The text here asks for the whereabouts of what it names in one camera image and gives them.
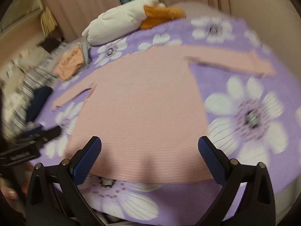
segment striped pink fabric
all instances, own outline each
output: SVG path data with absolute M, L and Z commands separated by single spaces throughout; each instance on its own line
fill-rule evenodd
M 92 89 L 65 150 L 70 158 L 92 136 L 102 151 L 91 173 L 143 183 L 212 179 L 198 152 L 208 134 L 204 104 L 190 62 L 255 75 L 273 75 L 269 61 L 249 53 L 204 46 L 152 47 L 94 71 L 59 97 L 62 106 Z

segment shirt sleeve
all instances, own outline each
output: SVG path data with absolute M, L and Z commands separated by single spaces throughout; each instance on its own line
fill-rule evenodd
M 57 107 L 61 107 L 65 103 L 69 102 L 70 100 L 74 99 L 76 96 L 81 94 L 87 89 L 91 89 L 91 93 L 93 92 L 93 89 L 97 86 L 97 76 L 99 76 L 101 69 L 98 69 L 94 72 L 92 72 L 90 75 L 85 77 L 82 81 L 74 85 L 72 88 L 70 88 L 68 91 L 64 92 L 60 97 L 58 97 L 54 102 L 52 106 L 52 110 L 55 110 Z
M 258 57 L 256 51 L 238 52 L 218 47 L 184 45 L 179 50 L 190 61 L 223 67 L 255 75 L 275 75 L 269 60 Z

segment yellow tassel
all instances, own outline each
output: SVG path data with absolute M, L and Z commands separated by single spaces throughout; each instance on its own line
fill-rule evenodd
M 41 15 L 41 26 L 45 37 L 48 37 L 58 26 L 48 7 Z

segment bed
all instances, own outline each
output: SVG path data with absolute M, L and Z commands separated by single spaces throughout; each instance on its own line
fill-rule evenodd
M 116 59 L 126 54 L 170 44 L 214 45 L 244 52 L 255 50 L 260 58 L 272 62 L 277 72 L 274 78 L 256 78 L 197 64 L 192 64 L 190 70 L 201 98 L 207 103 L 209 138 L 229 158 L 238 158 L 242 164 L 266 163 L 276 204 L 281 207 L 280 215 L 284 210 L 282 207 L 286 208 L 291 201 L 280 202 L 281 196 L 277 194 L 281 191 L 287 193 L 285 188 L 292 186 L 290 184 L 301 172 L 301 88 L 296 77 L 243 19 L 220 16 L 179 19 L 150 30 L 135 31 L 101 49 L 92 47 L 90 67 L 66 82 L 58 82 L 36 120 L 46 128 L 61 125 L 63 132 L 41 150 L 41 157 L 32 164 L 42 162 L 49 166 L 62 160 L 64 148 L 89 91 L 52 112 L 53 102 L 60 95 L 96 69 L 114 64 Z M 251 129 L 233 129 L 241 115 L 252 119 L 252 123 L 243 123 Z M 244 188 L 242 184 L 226 218 L 235 213 Z M 213 180 L 193 184 L 141 184 L 91 174 L 79 189 L 97 211 L 143 224 L 178 226 L 194 225 L 212 204 L 221 187 Z

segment metal screw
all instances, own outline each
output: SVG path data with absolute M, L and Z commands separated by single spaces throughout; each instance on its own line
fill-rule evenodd
M 263 162 L 259 162 L 259 166 L 260 166 L 261 168 L 265 168 L 265 164 L 264 164 Z
M 35 165 L 35 169 L 39 169 L 41 166 L 42 166 L 42 163 L 37 163 L 37 164 Z
M 237 164 L 238 164 L 238 160 L 236 160 L 236 159 L 231 159 L 231 160 L 230 160 L 230 163 L 231 163 L 232 165 L 237 165 Z
M 70 162 L 70 160 L 68 160 L 68 159 L 64 159 L 64 160 L 62 160 L 62 165 L 63 166 L 66 166 L 66 165 L 68 165 L 69 164 L 69 162 Z

